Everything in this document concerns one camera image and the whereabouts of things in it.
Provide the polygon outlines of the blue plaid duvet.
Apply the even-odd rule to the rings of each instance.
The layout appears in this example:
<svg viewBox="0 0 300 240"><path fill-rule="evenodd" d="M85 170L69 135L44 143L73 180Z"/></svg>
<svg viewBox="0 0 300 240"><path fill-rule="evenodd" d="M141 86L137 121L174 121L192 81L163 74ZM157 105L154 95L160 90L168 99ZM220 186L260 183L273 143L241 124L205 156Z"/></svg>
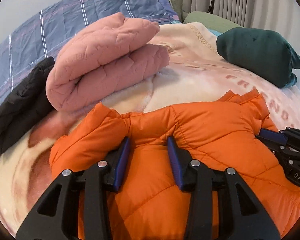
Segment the blue plaid duvet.
<svg viewBox="0 0 300 240"><path fill-rule="evenodd" d="M61 0L40 10L0 43L0 102L39 61L56 57L80 30L117 12L159 24L180 22L170 0Z"/></svg>

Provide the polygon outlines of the dark green folded sweatshirt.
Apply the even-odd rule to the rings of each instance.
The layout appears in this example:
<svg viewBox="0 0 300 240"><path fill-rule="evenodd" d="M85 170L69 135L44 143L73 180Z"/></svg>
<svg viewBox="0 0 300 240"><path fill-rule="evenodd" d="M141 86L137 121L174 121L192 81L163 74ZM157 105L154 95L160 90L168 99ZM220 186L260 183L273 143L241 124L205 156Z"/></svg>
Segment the dark green folded sweatshirt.
<svg viewBox="0 0 300 240"><path fill-rule="evenodd" d="M296 85L292 70L300 69L300 56L279 33L237 27L219 35L217 52L229 63L247 69L278 88Z"/></svg>

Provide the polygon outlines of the grey window curtain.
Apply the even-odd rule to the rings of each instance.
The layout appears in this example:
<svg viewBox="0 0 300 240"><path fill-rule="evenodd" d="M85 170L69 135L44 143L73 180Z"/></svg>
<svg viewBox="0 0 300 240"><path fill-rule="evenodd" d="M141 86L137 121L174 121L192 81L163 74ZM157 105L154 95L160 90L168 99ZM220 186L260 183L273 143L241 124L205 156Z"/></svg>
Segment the grey window curtain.
<svg viewBox="0 0 300 240"><path fill-rule="evenodd" d="M207 12L211 0L181 0L185 12ZM300 54L298 0L215 0L213 14L246 28L274 30Z"/></svg>

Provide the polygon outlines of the cream pink fleece blanket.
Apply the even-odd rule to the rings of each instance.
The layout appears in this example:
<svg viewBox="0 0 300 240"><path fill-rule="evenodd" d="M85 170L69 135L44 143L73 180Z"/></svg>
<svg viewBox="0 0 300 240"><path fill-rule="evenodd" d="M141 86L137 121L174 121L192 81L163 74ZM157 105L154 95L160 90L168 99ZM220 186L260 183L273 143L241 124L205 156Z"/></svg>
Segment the cream pink fleece blanket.
<svg viewBox="0 0 300 240"><path fill-rule="evenodd" d="M242 95L258 90L278 129L300 129L300 92L279 89L261 77L225 62L216 37L201 23L167 24L152 40L165 46L170 64L137 85L116 92L102 103L119 113L151 112L169 105L215 101L231 90ZM0 232L14 237L34 203L51 183L50 149L73 131L86 115L52 111L0 154Z"/></svg>

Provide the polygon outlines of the light green pillow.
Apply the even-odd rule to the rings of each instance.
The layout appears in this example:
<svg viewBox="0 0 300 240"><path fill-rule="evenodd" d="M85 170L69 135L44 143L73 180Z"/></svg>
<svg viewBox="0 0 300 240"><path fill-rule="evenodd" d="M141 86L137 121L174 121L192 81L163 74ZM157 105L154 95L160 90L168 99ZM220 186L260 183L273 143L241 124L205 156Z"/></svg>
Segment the light green pillow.
<svg viewBox="0 0 300 240"><path fill-rule="evenodd" d="M214 14L202 11L189 12L184 18L183 23L201 23L207 29L216 31L218 33L224 33L233 28L241 28L239 24L227 20L226 18L219 17Z"/></svg>

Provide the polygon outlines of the black jacket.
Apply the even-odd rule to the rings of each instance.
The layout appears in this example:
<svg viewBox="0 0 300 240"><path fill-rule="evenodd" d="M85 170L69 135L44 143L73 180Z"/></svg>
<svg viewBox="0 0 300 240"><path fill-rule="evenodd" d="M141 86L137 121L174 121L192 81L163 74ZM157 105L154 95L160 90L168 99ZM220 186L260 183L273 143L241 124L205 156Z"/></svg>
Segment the black jacket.
<svg viewBox="0 0 300 240"><path fill-rule="evenodd" d="M53 57L40 61L0 105L1 154L53 110L45 87L54 64Z"/></svg>

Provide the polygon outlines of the pink folded quilted garment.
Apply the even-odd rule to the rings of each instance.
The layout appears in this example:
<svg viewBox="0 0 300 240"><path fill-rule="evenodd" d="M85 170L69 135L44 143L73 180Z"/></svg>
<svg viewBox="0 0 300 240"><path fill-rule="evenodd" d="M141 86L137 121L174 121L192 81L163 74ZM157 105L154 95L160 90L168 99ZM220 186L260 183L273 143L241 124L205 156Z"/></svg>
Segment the pink folded quilted garment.
<svg viewBox="0 0 300 240"><path fill-rule="evenodd" d="M136 85L166 67L166 47L151 44L157 22L118 12L78 32L63 46L46 81L55 110L75 112Z"/></svg>

